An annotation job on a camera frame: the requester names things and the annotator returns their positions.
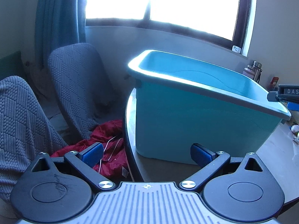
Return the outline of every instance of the ribbed gray plate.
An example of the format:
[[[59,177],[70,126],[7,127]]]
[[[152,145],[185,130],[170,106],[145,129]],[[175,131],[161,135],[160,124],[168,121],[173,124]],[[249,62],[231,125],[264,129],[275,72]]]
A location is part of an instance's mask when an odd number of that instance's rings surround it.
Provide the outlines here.
[[[228,224],[210,212],[196,193],[174,183],[123,182],[115,191],[101,192],[82,215],[63,224]],[[268,224],[277,224],[271,219]]]

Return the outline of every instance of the metal thermos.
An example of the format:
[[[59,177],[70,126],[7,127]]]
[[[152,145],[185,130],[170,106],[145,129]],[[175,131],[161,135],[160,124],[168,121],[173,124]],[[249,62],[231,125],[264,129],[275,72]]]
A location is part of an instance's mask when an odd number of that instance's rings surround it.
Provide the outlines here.
[[[253,81],[259,83],[262,73],[262,64],[254,61],[252,65],[247,65],[243,70],[243,75],[251,78]]]
[[[253,81],[256,81],[257,83],[259,83],[260,78],[261,78],[261,73],[262,73],[262,69],[261,69],[262,64],[257,61],[254,61],[252,64],[252,67],[255,71],[255,76],[253,77]]]

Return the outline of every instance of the window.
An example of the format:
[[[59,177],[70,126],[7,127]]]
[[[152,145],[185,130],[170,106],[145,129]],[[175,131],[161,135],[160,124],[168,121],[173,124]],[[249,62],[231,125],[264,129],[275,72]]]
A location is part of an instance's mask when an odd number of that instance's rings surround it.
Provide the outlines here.
[[[250,0],[87,0],[86,25],[156,29],[242,47]]]

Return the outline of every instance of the metal screw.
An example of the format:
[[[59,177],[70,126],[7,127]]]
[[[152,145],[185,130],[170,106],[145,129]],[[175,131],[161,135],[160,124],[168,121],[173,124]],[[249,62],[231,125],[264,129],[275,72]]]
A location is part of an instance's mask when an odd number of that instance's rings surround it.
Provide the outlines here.
[[[182,187],[187,188],[187,189],[191,189],[194,188],[196,183],[194,181],[191,180],[185,180],[182,182]]]
[[[113,187],[113,183],[111,181],[101,181],[99,182],[99,187],[103,189],[110,189]]]

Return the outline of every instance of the white sticker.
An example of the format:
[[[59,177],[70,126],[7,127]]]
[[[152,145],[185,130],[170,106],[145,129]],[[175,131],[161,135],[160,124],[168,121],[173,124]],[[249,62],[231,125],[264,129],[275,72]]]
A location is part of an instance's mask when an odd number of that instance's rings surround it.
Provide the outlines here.
[[[127,178],[128,174],[129,174],[129,171],[126,170],[124,167],[122,168],[122,171],[121,171],[121,174],[122,176],[124,176],[125,178]]]

